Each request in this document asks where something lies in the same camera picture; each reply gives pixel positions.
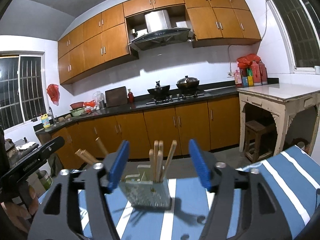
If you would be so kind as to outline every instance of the wooden stool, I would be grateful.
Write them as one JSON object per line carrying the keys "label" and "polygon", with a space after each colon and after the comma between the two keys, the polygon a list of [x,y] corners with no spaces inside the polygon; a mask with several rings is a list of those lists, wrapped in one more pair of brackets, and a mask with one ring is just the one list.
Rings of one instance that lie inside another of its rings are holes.
{"label": "wooden stool", "polygon": [[[264,160],[273,155],[273,151],[269,150],[263,155],[259,155],[261,136],[276,130],[276,124],[270,120],[252,120],[245,123],[245,155],[252,163]],[[255,135],[254,149],[250,149],[250,135]]]}

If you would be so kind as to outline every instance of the blue and white striped tablecloth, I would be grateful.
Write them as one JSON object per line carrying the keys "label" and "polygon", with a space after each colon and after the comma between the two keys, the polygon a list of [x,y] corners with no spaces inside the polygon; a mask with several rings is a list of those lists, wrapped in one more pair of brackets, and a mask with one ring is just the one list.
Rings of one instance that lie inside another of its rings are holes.
{"label": "blue and white striped tablecloth", "polygon": [[[258,168],[270,185],[288,221],[292,237],[296,237],[315,211],[316,189],[320,188],[320,166],[293,146],[242,170],[248,171],[252,167]],[[171,240],[188,235],[190,240],[198,240],[204,224],[198,223],[197,218],[207,217],[214,194],[206,192],[198,178],[169,179],[169,191],[173,199],[172,208],[165,212],[142,212],[132,208],[119,188],[106,195],[120,238]],[[79,203],[84,235],[90,238],[84,190],[79,191]],[[239,210],[240,190],[236,189],[228,237],[236,234]]]}

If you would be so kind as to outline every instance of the window frame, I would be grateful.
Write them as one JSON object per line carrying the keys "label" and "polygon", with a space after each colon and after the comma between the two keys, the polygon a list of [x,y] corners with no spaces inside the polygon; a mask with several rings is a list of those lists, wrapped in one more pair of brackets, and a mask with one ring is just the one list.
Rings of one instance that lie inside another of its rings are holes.
{"label": "window frame", "polygon": [[[42,86],[42,93],[43,93],[43,100],[44,100],[44,107],[46,109],[46,112],[48,112],[49,109],[49,100],[48,100],[48,95],[47,95],[47,90],[46,90],[46,81],[45,81],[45,66],[44,66],[44,54],[41,52],[11,52],[11,53],[6,53],[6,54],[0,54],[1,58],[4,57],[19,57],[18,61],[18,90],[19,90],[19,102],[20,102],[20,107],[21,107],[21,112],[22,112],[22,118],[23,122],[19,123],[13,127],[10,127],[5,130],[5,132],[10,132],[13,130],[16,130],[19,127],[24,126],[25,124],[29,124],[32,122],[32,120],[27,120],[25,119],[25,113],[23,111],[22,107],[22,99],[21,99],[21,89],[20,89],[20,62],[21,62],[21,57],[40,57],[41,58],[41,86]],[[37,116],[37,121],[41,121],[41,117]]]}
{"label": "window frame", "polygon": [[[287,28],[285,27],[284,21],[282,20],[281,14],[279,13],[275,3],[273,2],[273,0],[267,0],[268,5],[271,9],[271,11],[273,12],[273,15],[276,19],[276,22],[278,23],[282,38],[284,40],[284,45],[287,51],[287,56],[288,56],[288,61],[289,61],[289,66],[290,66],[290,72],[291,73],[304,73],[304,74],[315,74],[315,69],[313,67],[297,67],[296,66],[296,61],[295,61],[295,56],[294,56],[294,51],[292,48],[292,43],[290,40],[290,36],[288,34]],[[316,26],[311,18],[311,15],[306,7],[306,5],[304,4],[304,2],[302,0],[299,0],[300,4],[302,5],[310,23],[313,29],[313,32],[316,36],[317,42],[318,42],[318,46],[320,49],[320,38],[316,29]]]}

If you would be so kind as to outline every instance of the red plastic bag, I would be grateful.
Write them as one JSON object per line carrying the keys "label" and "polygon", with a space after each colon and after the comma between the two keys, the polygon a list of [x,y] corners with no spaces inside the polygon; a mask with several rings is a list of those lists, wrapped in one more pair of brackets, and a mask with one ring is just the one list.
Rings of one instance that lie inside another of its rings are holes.
{"label": "red plastic bag", "polygon": [[55,84],[50,84],[47,88],[47,93],[50,96],[52,103],[58,106],[60,99],[59,86]]}
{"label": "red plastic bag", "polygon": [[96,102],[94,100],[92,100],[90,102],[84,102],[83,104],[84,104],[84,106],[94,107],[96,105]]}
{"label": "red plastic bag", "polygon": [[238,67],[239,68],[247,68],[250,67],[252,64],[252,61],[256,61],[257,63],[261,60],[259,56],[256,54],[249,54],[245,57],[240,57],[237,59]]}

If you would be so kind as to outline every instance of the window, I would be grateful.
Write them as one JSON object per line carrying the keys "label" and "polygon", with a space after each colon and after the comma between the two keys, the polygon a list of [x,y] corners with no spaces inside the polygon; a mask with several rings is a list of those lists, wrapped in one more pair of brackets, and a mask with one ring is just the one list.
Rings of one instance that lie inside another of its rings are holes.
{"label": "window", "polygon": [[0,57],[0,123],[3,129],[44,113],[41,56]]}
{"label": "window", "polygon": [[290,38],[296,70],[320,65],[320,20],[308,0],[272,0]]}

